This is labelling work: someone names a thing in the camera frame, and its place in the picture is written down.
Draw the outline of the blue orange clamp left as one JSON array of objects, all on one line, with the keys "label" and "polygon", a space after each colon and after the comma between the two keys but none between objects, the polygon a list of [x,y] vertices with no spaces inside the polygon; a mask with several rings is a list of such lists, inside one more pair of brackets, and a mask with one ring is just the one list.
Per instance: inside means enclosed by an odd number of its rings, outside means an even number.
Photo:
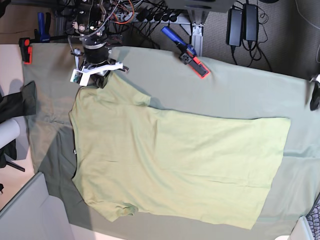
[{"label": "blue orange clamp left", "polygon": [[49,31],[51,27],[51,14],[49,12],[37,13],[38,29],[34,30],[34,38],[29,37],[20,38],[18,41],[22,63],[30,65],[33,58],[32,44],[50,43],[52,41],[67,39],[67,35],[51,36]]}]

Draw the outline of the black power adapter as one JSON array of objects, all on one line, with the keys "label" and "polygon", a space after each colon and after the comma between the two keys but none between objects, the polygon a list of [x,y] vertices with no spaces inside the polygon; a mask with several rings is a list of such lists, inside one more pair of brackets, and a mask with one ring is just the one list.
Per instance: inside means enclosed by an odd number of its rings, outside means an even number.
[{"label": "black power adapter", "polygon": [[258,32],[258,7],[254,4],[245,3],[243,5],[243,39],[256,42]]},{"label": "black power adapter", "polygon": [[228,11],[226,43],[229,46],[239,47],[242,39],[242,11],[231,8]]}]

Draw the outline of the grey bin left bottom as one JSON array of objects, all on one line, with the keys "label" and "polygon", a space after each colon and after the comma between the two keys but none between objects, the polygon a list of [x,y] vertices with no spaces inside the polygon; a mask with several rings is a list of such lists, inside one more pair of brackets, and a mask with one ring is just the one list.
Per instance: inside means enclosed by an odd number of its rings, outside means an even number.
[{"label": "grey bin left bottom", "polygon": [[64,203],[34,175],[0,211],[2,240],[73,240]]}]

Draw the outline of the aluminium table leg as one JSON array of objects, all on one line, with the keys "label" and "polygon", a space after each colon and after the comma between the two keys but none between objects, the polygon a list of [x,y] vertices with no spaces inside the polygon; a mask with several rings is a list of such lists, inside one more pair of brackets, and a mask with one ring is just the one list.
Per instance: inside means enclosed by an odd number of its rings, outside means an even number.
[{"label": "aluminium table leg", "polygon": [[185,31],[189,34],[189,43],[193,45],[197,55],[203,55],[204,44],[204,25],[206,23],[209,12],[203,10],[188,10],[189,27],[185,27]]}]

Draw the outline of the dark green cloth piece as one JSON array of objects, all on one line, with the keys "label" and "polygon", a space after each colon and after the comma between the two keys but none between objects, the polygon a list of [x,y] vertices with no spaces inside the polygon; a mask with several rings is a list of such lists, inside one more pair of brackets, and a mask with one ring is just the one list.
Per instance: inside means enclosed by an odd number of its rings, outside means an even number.
[{"label": "dark green cloth piece", "polygon": [[20,92],[0,96],[0,123],[9,119],[35,115],[37,88],[34,81],[23,86]]}]

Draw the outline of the blue orange clamp centre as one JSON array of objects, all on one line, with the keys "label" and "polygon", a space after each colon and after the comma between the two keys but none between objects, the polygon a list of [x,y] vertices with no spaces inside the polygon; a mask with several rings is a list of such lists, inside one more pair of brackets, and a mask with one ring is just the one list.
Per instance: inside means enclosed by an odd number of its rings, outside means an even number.
[{"label": "blue orange clamp centre", "polygon": [[161,32],[165,34],[181,51],[180,61],[188,65],[201,79],[205,79],[211,71],[198,59],[197,53],[191,44],[187,44],[170,27],[164,26]]}]

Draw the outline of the light green T-shirt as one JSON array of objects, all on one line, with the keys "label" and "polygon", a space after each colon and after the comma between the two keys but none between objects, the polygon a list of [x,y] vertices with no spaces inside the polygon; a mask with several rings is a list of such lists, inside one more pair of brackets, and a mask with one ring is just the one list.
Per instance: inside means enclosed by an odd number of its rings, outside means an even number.
[{"label": "light green T-shirt", "polygon": [[291,121],[216,118],[150,106],[116,74],[81,88],[69,117],[84,202],[107,220],[136,212],[251,229]]}]

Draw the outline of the blue orange clamp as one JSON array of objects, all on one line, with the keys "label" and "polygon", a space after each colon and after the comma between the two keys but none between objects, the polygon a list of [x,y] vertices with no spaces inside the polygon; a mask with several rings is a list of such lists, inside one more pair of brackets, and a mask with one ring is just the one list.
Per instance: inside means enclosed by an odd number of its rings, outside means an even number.
[{"label": "blue orange clamp", "polygon": [[34,38],[29,37],[20,38],[18,41],[22,63],[30,65],[33,58],[32,44],[50,43],[52,41],[67,39],[67,35],[51,36],[49,31],[51,27],[51,14],[49,12],[37,13],[38,29],[34,30]]},{"label": "blue orange clamp", "polygon": [[191,44],[187,44],[170,27],[164,26],[161,32],[165,34],[181,51],[180,61],[188,65],[201,79],[205,79],[211,71],[198,59],[197,53]]}]

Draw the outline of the white cylindrical post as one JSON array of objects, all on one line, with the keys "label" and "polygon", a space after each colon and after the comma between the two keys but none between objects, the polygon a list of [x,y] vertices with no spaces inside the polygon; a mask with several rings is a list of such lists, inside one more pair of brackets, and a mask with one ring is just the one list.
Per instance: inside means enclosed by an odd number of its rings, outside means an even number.
[{"label": "white cylindrical post", "polygon": [[20,135],[20,126],[14,119],[8,119],[0,124],[0,148],[15,140]]}]

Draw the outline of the grey power strip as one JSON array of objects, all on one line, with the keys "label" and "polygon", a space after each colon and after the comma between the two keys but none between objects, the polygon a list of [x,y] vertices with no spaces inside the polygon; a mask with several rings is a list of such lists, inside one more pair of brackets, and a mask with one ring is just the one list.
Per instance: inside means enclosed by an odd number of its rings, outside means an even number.
[{"label": "grey power strip", "polygon": [[150,13],[145,18],[141,13],[124,14],[117,13],[114,14],[110,20],[113,23],[124,25],[124,24],[134,24],[134,23],[160,23],[160,24],[188,24],[189,18],[186,14],[165,14],[160,13]]}]

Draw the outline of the grey patterned bin right bottom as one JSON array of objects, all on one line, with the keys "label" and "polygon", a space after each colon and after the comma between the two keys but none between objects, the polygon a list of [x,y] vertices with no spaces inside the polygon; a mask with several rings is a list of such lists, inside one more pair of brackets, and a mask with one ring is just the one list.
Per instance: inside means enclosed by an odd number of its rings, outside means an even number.
[{"label": "grey patterned bin right bottom", "polygon": [[309,213],[298,219],[288,239],[320,240],[320,195],[317,196]]}]

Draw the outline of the black power adapter left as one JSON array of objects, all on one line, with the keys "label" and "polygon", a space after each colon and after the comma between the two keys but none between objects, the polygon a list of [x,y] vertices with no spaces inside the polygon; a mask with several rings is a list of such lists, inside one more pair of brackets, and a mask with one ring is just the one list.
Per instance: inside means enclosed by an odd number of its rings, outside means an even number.
[{"label": "black power adapter left", "polygon": [[228,11],[226,43],[229,46],[239,47],[242,39],[242,11],[231,8]]}]

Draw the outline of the grey-green table cloth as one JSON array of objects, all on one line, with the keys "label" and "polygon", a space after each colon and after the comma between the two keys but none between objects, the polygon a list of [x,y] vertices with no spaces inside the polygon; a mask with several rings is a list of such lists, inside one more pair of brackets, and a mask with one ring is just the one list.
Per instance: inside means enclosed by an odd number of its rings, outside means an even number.
[{"label": "grey-green table cloth", "polygon": [[150,48],[116,47],[111,56],[129,68],[120,76],[151,96],[155,108],[234,119],[289,118],[284,157],[251,230],[148,213],[110,222],[86,206],[72,183],[75,59],[67,44],[38,43],[32,63],[22,66],[25,83],[33,81],[37,89],[37,113],[26,119],[31,158],[49,194],[63,201],[70,223],[126,240],[273,240],[292,232],[320,192],[320,113],[309,109],[307,81],[206,57],[201,61],[211,75],[200,79],[176,54]]}]

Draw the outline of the black power adapter right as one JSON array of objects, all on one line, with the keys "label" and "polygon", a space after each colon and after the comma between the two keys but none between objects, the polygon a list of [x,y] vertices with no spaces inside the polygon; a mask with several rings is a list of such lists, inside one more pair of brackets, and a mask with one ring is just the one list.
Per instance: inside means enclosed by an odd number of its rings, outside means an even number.
[{"label": "black power adapter right", "polygon": [[243,5],[243,39],[256,42],[258,32],[258,7],[254,4],[245,3]]}]

